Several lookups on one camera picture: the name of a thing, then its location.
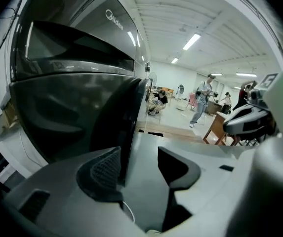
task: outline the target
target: white sneaker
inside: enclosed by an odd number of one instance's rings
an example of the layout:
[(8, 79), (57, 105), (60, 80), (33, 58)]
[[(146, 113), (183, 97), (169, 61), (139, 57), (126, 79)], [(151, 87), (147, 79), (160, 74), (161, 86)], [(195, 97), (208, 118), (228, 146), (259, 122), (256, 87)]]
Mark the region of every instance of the white sneaker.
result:
[(156, 230), (149, 230), (146, 233), (148, 236), (157, 236), (157, 235), (161, 235), (160, 232), (156, 231)]

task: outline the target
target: backpack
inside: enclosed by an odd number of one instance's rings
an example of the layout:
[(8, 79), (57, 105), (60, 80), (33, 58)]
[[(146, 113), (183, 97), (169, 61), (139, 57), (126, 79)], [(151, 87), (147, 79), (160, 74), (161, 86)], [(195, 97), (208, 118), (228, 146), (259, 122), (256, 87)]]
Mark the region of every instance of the backpack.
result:
[(198, 97), (201, 95), (201, 92), (199, 91), (200, 87), (197, 87), (197, 90), (195, 92), (195, 98), (198, 99)]

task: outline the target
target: black cap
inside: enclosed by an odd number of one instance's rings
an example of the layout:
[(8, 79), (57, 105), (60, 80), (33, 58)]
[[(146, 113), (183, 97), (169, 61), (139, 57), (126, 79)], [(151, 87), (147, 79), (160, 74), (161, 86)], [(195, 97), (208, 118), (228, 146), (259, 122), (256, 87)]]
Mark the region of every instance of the black cap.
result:
[(207, 77), (210, 77), (210, 78), (213, 78), (213, 79), (216, 78), (216, 76), (213, 76), (212, 74), (209, 74)]

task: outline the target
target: white floor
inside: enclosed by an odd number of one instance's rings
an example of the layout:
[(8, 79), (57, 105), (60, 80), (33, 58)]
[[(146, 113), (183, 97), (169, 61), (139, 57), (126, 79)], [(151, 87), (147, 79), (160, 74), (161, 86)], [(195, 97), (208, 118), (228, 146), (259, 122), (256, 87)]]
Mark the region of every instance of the white floor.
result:
[[(171, 103), (168, 103), (166, 108), (162, 110), (160, 124), (192, 130), (195, 135), (201, 136), (203, 138), (209, 130), (213, 120), (215, 119), (215, 116), (212, 117), (206, 113), (203, 113), (202, 117), (198, 120), (195, 126), (193, 128), (190, 128), (190, 120), (195, 114), (195, 111), (190, 110), (191, 106), (188, 106), (184, 111), (176, 108), (178, 105), (187, 106), (187, 101), (185, 100), (177, 101), (173, 98), (172, 100), (169, 99), (169, 101), (171, 101)], [(147, 120), (149, 122), (159, 123), (158, 117), (145, 115), (145, 110), (146, 104), (144, 102), (140, 109), (138, 117), (139, 121)], [(214, 144), (218, 140), (218, 138), (211, 132), (207, 140), (209, 143)], [(233, 140), (231, 138), (227, 138), (226, 144), (230, 145), (232, 141)]]

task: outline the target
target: white ceiling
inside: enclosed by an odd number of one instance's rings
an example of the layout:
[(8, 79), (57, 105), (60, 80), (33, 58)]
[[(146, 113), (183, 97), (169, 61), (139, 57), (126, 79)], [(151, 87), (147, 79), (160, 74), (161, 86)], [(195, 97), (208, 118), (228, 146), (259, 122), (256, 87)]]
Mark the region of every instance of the white ceiling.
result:
[[(171, 63), (198, 73), (222, 73), (217, 79), (239, 86), (256, 73), (258, 79), (279, 66), (256, 27), (224, 0), (125, 0), (147, 38), (151, 60)], [(189, 50), (182, 48), (195, 34), (202, 37)]]

